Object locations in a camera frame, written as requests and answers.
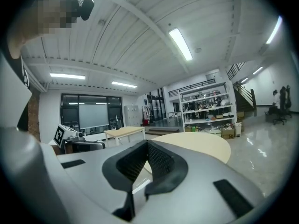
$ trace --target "balcony railing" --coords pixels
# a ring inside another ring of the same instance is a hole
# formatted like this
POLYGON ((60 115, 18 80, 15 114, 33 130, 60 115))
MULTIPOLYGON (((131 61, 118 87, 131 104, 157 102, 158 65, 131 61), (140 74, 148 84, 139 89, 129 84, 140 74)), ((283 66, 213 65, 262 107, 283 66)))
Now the balcony railing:
POLYGON ((216 83, 215 79, 210 79, 210 80, 206 80, 206 81, 199 82, 199 83, 196 83, 196 84, 192 84, 192 85, 189 85, 189 86, 185 86, 183 88, 180 88, 180 89, 177 89, 177 90, 174 90, 174 91, 170 91, 170 92, 168 92, 168 94, 169 94, 169 97, 173 97, 173 96, 178 95, 179 91, 180 92, 187 91, 187 90, 191 90, 193 88, 197 88, 197 87, 200 87, 200 86, 204 86, 204 85, 207 85, 207 84, 213 84, 213 83, 216 83))

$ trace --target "ceiling beam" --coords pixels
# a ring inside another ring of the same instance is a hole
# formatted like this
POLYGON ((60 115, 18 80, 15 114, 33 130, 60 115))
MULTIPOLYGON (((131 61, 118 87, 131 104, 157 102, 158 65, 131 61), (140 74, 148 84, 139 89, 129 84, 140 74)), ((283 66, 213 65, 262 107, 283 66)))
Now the ceiling beam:
POLYGON ((127 91, 117 91, 113 89, 103 89, 103 88, 94 88, 94 87, 84 87, 84 86, 69 86, 69 85, 61 85, 61 84, 49 84, 49 90, 64 90, 64 91, 86 91, 86 92, 101 92, 102 95, 130 95, 137 96, 138 93, 132 93, 127 91))
POLYGON ((170 38, 163 33, 163 31, 157 26, 157 24, 151 18, 149 18, 144 12, 142 12, 140 9, 135 7, 127 0, 110 0, 110 1, 127 9, 136 17, 138 17, 140 20, 142 20, 146 25, 148 25, 162 39, 162 41, 164 41, 166 46, 172 51, 172 53, 175 55, 175 57, 178 59, 179 63, 183 67, 184 71, 186 73, 189 72, 186 66, 185 59, 182 57, 181 52, 175 47, 175 45, 172 43, 170 38))
MULTIPOLYGON (((239 24, 240 24, 240 17, 241 17, 241 0, 234 0, 234 13, 233 13, 233 28, 231 33, 237 34, 239 32, 239 24)), ((225 59, 229 62, 231 59, 232 52, 234 50, 235 41, 237 37, 232 36, 229 46, 228 46, 228 52, 225 56, 225 59)))
POLYGON ((154 87, 156 85, 156 83, 149 80, 147 81, 142 77, 136 77, 131 74, 126 74, 125 72, 120 72, 119 70, 114 70, 99 65, 91 65, 84 62, 76 62, 76 61, 61 60, 61 59, 49 59, 49 58, 46 59, 47 63, 45 63, 43 58, 24 58, 24 62, 27 64, 28 67, 50 65, 50 66, 57 66, 57 67, 75 68, 75 69, 88 70, 92 72, 100 72, 100 73, 120 77, 128 81, 132 81, 134 83, 148 85, 149 87, 154 87))

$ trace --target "metal shelf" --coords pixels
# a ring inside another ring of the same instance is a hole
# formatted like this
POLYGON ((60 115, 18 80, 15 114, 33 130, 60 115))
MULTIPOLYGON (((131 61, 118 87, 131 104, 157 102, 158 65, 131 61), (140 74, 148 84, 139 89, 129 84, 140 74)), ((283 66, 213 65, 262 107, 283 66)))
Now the metal shelf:
POLYGON ((223 94, 219 94, 219 95, 212 95, 212 96, 208 96, 208 97, 204 97, 204 98, 199 98, 199 99, 187 100, 187 101, 183 101, 182 104, 192 103, 192 102, 196 102, 196 101, 200 101, 200 100, 204 100, 204 99, 215 98, 215 97, 219 97, 219 96, 223 96, 223 95, 228 95, 228 93, 223 93, 223 94))
POLYGON ((194 121, 186 121, 184 124, 185 125, 192 125, 192 124, 201 124, 201 123, 210 123, 210 122, 217 122, 217 121, 223 121, 223 120, 229 120, 229 119, 233 119, 234 117, 231 118, 225 118, 225 119, 217 119, 217 120, 205 120, 205 119, 196 119, 194 121))
POLYGON ((191 111, 183 112, 183 114, 198 113, 198 112, 204 112, 204 111, 209 111, 209 110, 218 110, 218 109, 232 107, 232 106, 233 105, 225 105, 225 106, 218 106, 215 108, 208 108, 208 109, 204 109, 204 110, 191 110, 191 111))

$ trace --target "fluorescent light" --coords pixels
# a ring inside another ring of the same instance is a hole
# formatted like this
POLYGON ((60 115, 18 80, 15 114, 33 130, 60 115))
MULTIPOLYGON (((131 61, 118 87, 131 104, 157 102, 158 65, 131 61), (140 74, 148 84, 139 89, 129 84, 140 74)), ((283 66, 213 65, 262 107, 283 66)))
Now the fluorescent light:
POLYGON ((282 18, 281 16, 278 17, 278 20, 277 20, 277 23, 276 23, 276 26, 274 28, 274 30, 272 31, 272 34, 271 36, 269 37, 268 41, 266 42, 266 44, 270 44, 271 41, 273 40, 275 34, 277 33, 278 29, 279 29, 279 26, 280 24, 282 23, 282 18))
POLYGON ((62 78, 73 78, 73 79, 85 80, 85 76, 76 76, 76 75, 67 75, 67 74, 56 74, 56 73, 50 73, 50 76, 52 76, 52 77, 62 77, 62 78))
POLYGON ((170 31, 169 35, 173 38, 175 43, 178 45, 178 48, 183 53, 186 61, 192 60, 193 58, 192 58, 192 55, 190 53, 190 50, 189 50, 182 34, 180 33, 179 29, 176 28, 176 29, 170 31))
POLYGON ((263 67, 258 68, 255 72, 253 72, 253 75, 255 75, 256 73, 258 73, 263 67))
POLYGON ((123 85, 123 86, 131 87, 131 88, 136 88, 137 87, 135 85, 124 84, 124 83, 119 83, 119 82, 115 82, 115 81, 113 81, 112 84, 123 85))

